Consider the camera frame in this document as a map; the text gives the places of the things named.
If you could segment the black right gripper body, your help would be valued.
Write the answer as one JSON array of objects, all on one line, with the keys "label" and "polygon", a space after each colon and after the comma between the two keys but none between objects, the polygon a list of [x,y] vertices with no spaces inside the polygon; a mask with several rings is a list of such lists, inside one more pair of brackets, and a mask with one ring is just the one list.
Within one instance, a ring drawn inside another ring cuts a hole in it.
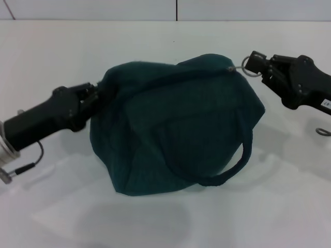
[{"label": "black right gripper body", "polygon": [[301,55],[291,63],[289,89],[281,99],[285,107],[296,110],[306,105],[330,113],[330,75],[318,69],[311,58]]}]

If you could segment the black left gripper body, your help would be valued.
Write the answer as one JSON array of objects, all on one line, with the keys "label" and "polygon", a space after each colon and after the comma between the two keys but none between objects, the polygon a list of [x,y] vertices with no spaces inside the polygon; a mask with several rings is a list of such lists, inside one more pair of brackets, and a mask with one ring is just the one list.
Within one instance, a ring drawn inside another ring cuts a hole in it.
[{"label": "black left gripper body", "polygon": [[4,122],[5,138],[16,151],[63,129],[78,132],[85,121],[78,117],[85,87],[61,86],[45,102]]}]

